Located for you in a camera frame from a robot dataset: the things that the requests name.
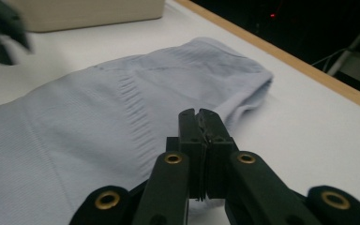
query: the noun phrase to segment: dark background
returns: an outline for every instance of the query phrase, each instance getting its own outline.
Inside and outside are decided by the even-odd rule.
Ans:
[[[360,0],[193,0],[228,21],[326,71],[360,34]],[[335,77],[360,89],[344,74]]]

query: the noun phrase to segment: cardboard box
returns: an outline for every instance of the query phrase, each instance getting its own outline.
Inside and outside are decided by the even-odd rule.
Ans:
[[[6,0],[28,31],[151,20],[162,17],[165,0]]]

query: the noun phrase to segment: light blue fabric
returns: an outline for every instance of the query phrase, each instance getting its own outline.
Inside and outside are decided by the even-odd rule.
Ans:
[[[148,178],[177,115],[205,108],[228,128],[272,74],[210,38],[106,62],[0,106],[0,224],[68,224],[93,190]],[[191,213],[217,202],[191,201]]]

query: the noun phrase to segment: wooden table edge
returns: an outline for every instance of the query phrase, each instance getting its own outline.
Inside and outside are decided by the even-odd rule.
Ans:
[[[349,85],[338,81],[337,79],[329,76],[326,73],[312,67],[311,65],[303,62],[302,60],[294,57],[293,55],[282,51],[278,47],[266,42],[265,40],[252,35],[243,28],[226,21],[225,19],[219,17],[215,13],[207,10],[206,8],[200,7],[199,5],[189,1],[189,0],[174,0],[185,8],[190,9],[191,11],[202,16],[206,20],[220,26],[221,28],[227,30],[228,32],[238,36],[239,38],[253,44],[254,46],[260,48],[261,50],[273,55],[282,62],[288,64],[289,66],[299,70],[300,72],[306,74],[311,79],[316,82],[330,88],[336,93],[344,96],[345,98],[351,100],[360,106],[360,91],[350,87]]]

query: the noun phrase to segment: table surface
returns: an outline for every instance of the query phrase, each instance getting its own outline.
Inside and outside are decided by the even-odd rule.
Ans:
[[[8,47],[18,65],[0,65],[0,104],[80,70],[132,54],[215,38],[271,70],[264,104],[243,116],[232,134],[302,194],[320,185],[360,200],[360,92],[189,2],[167,0],[161,19],[29,34],[34,52]],[[229,224],[222,208],[190,224]]]

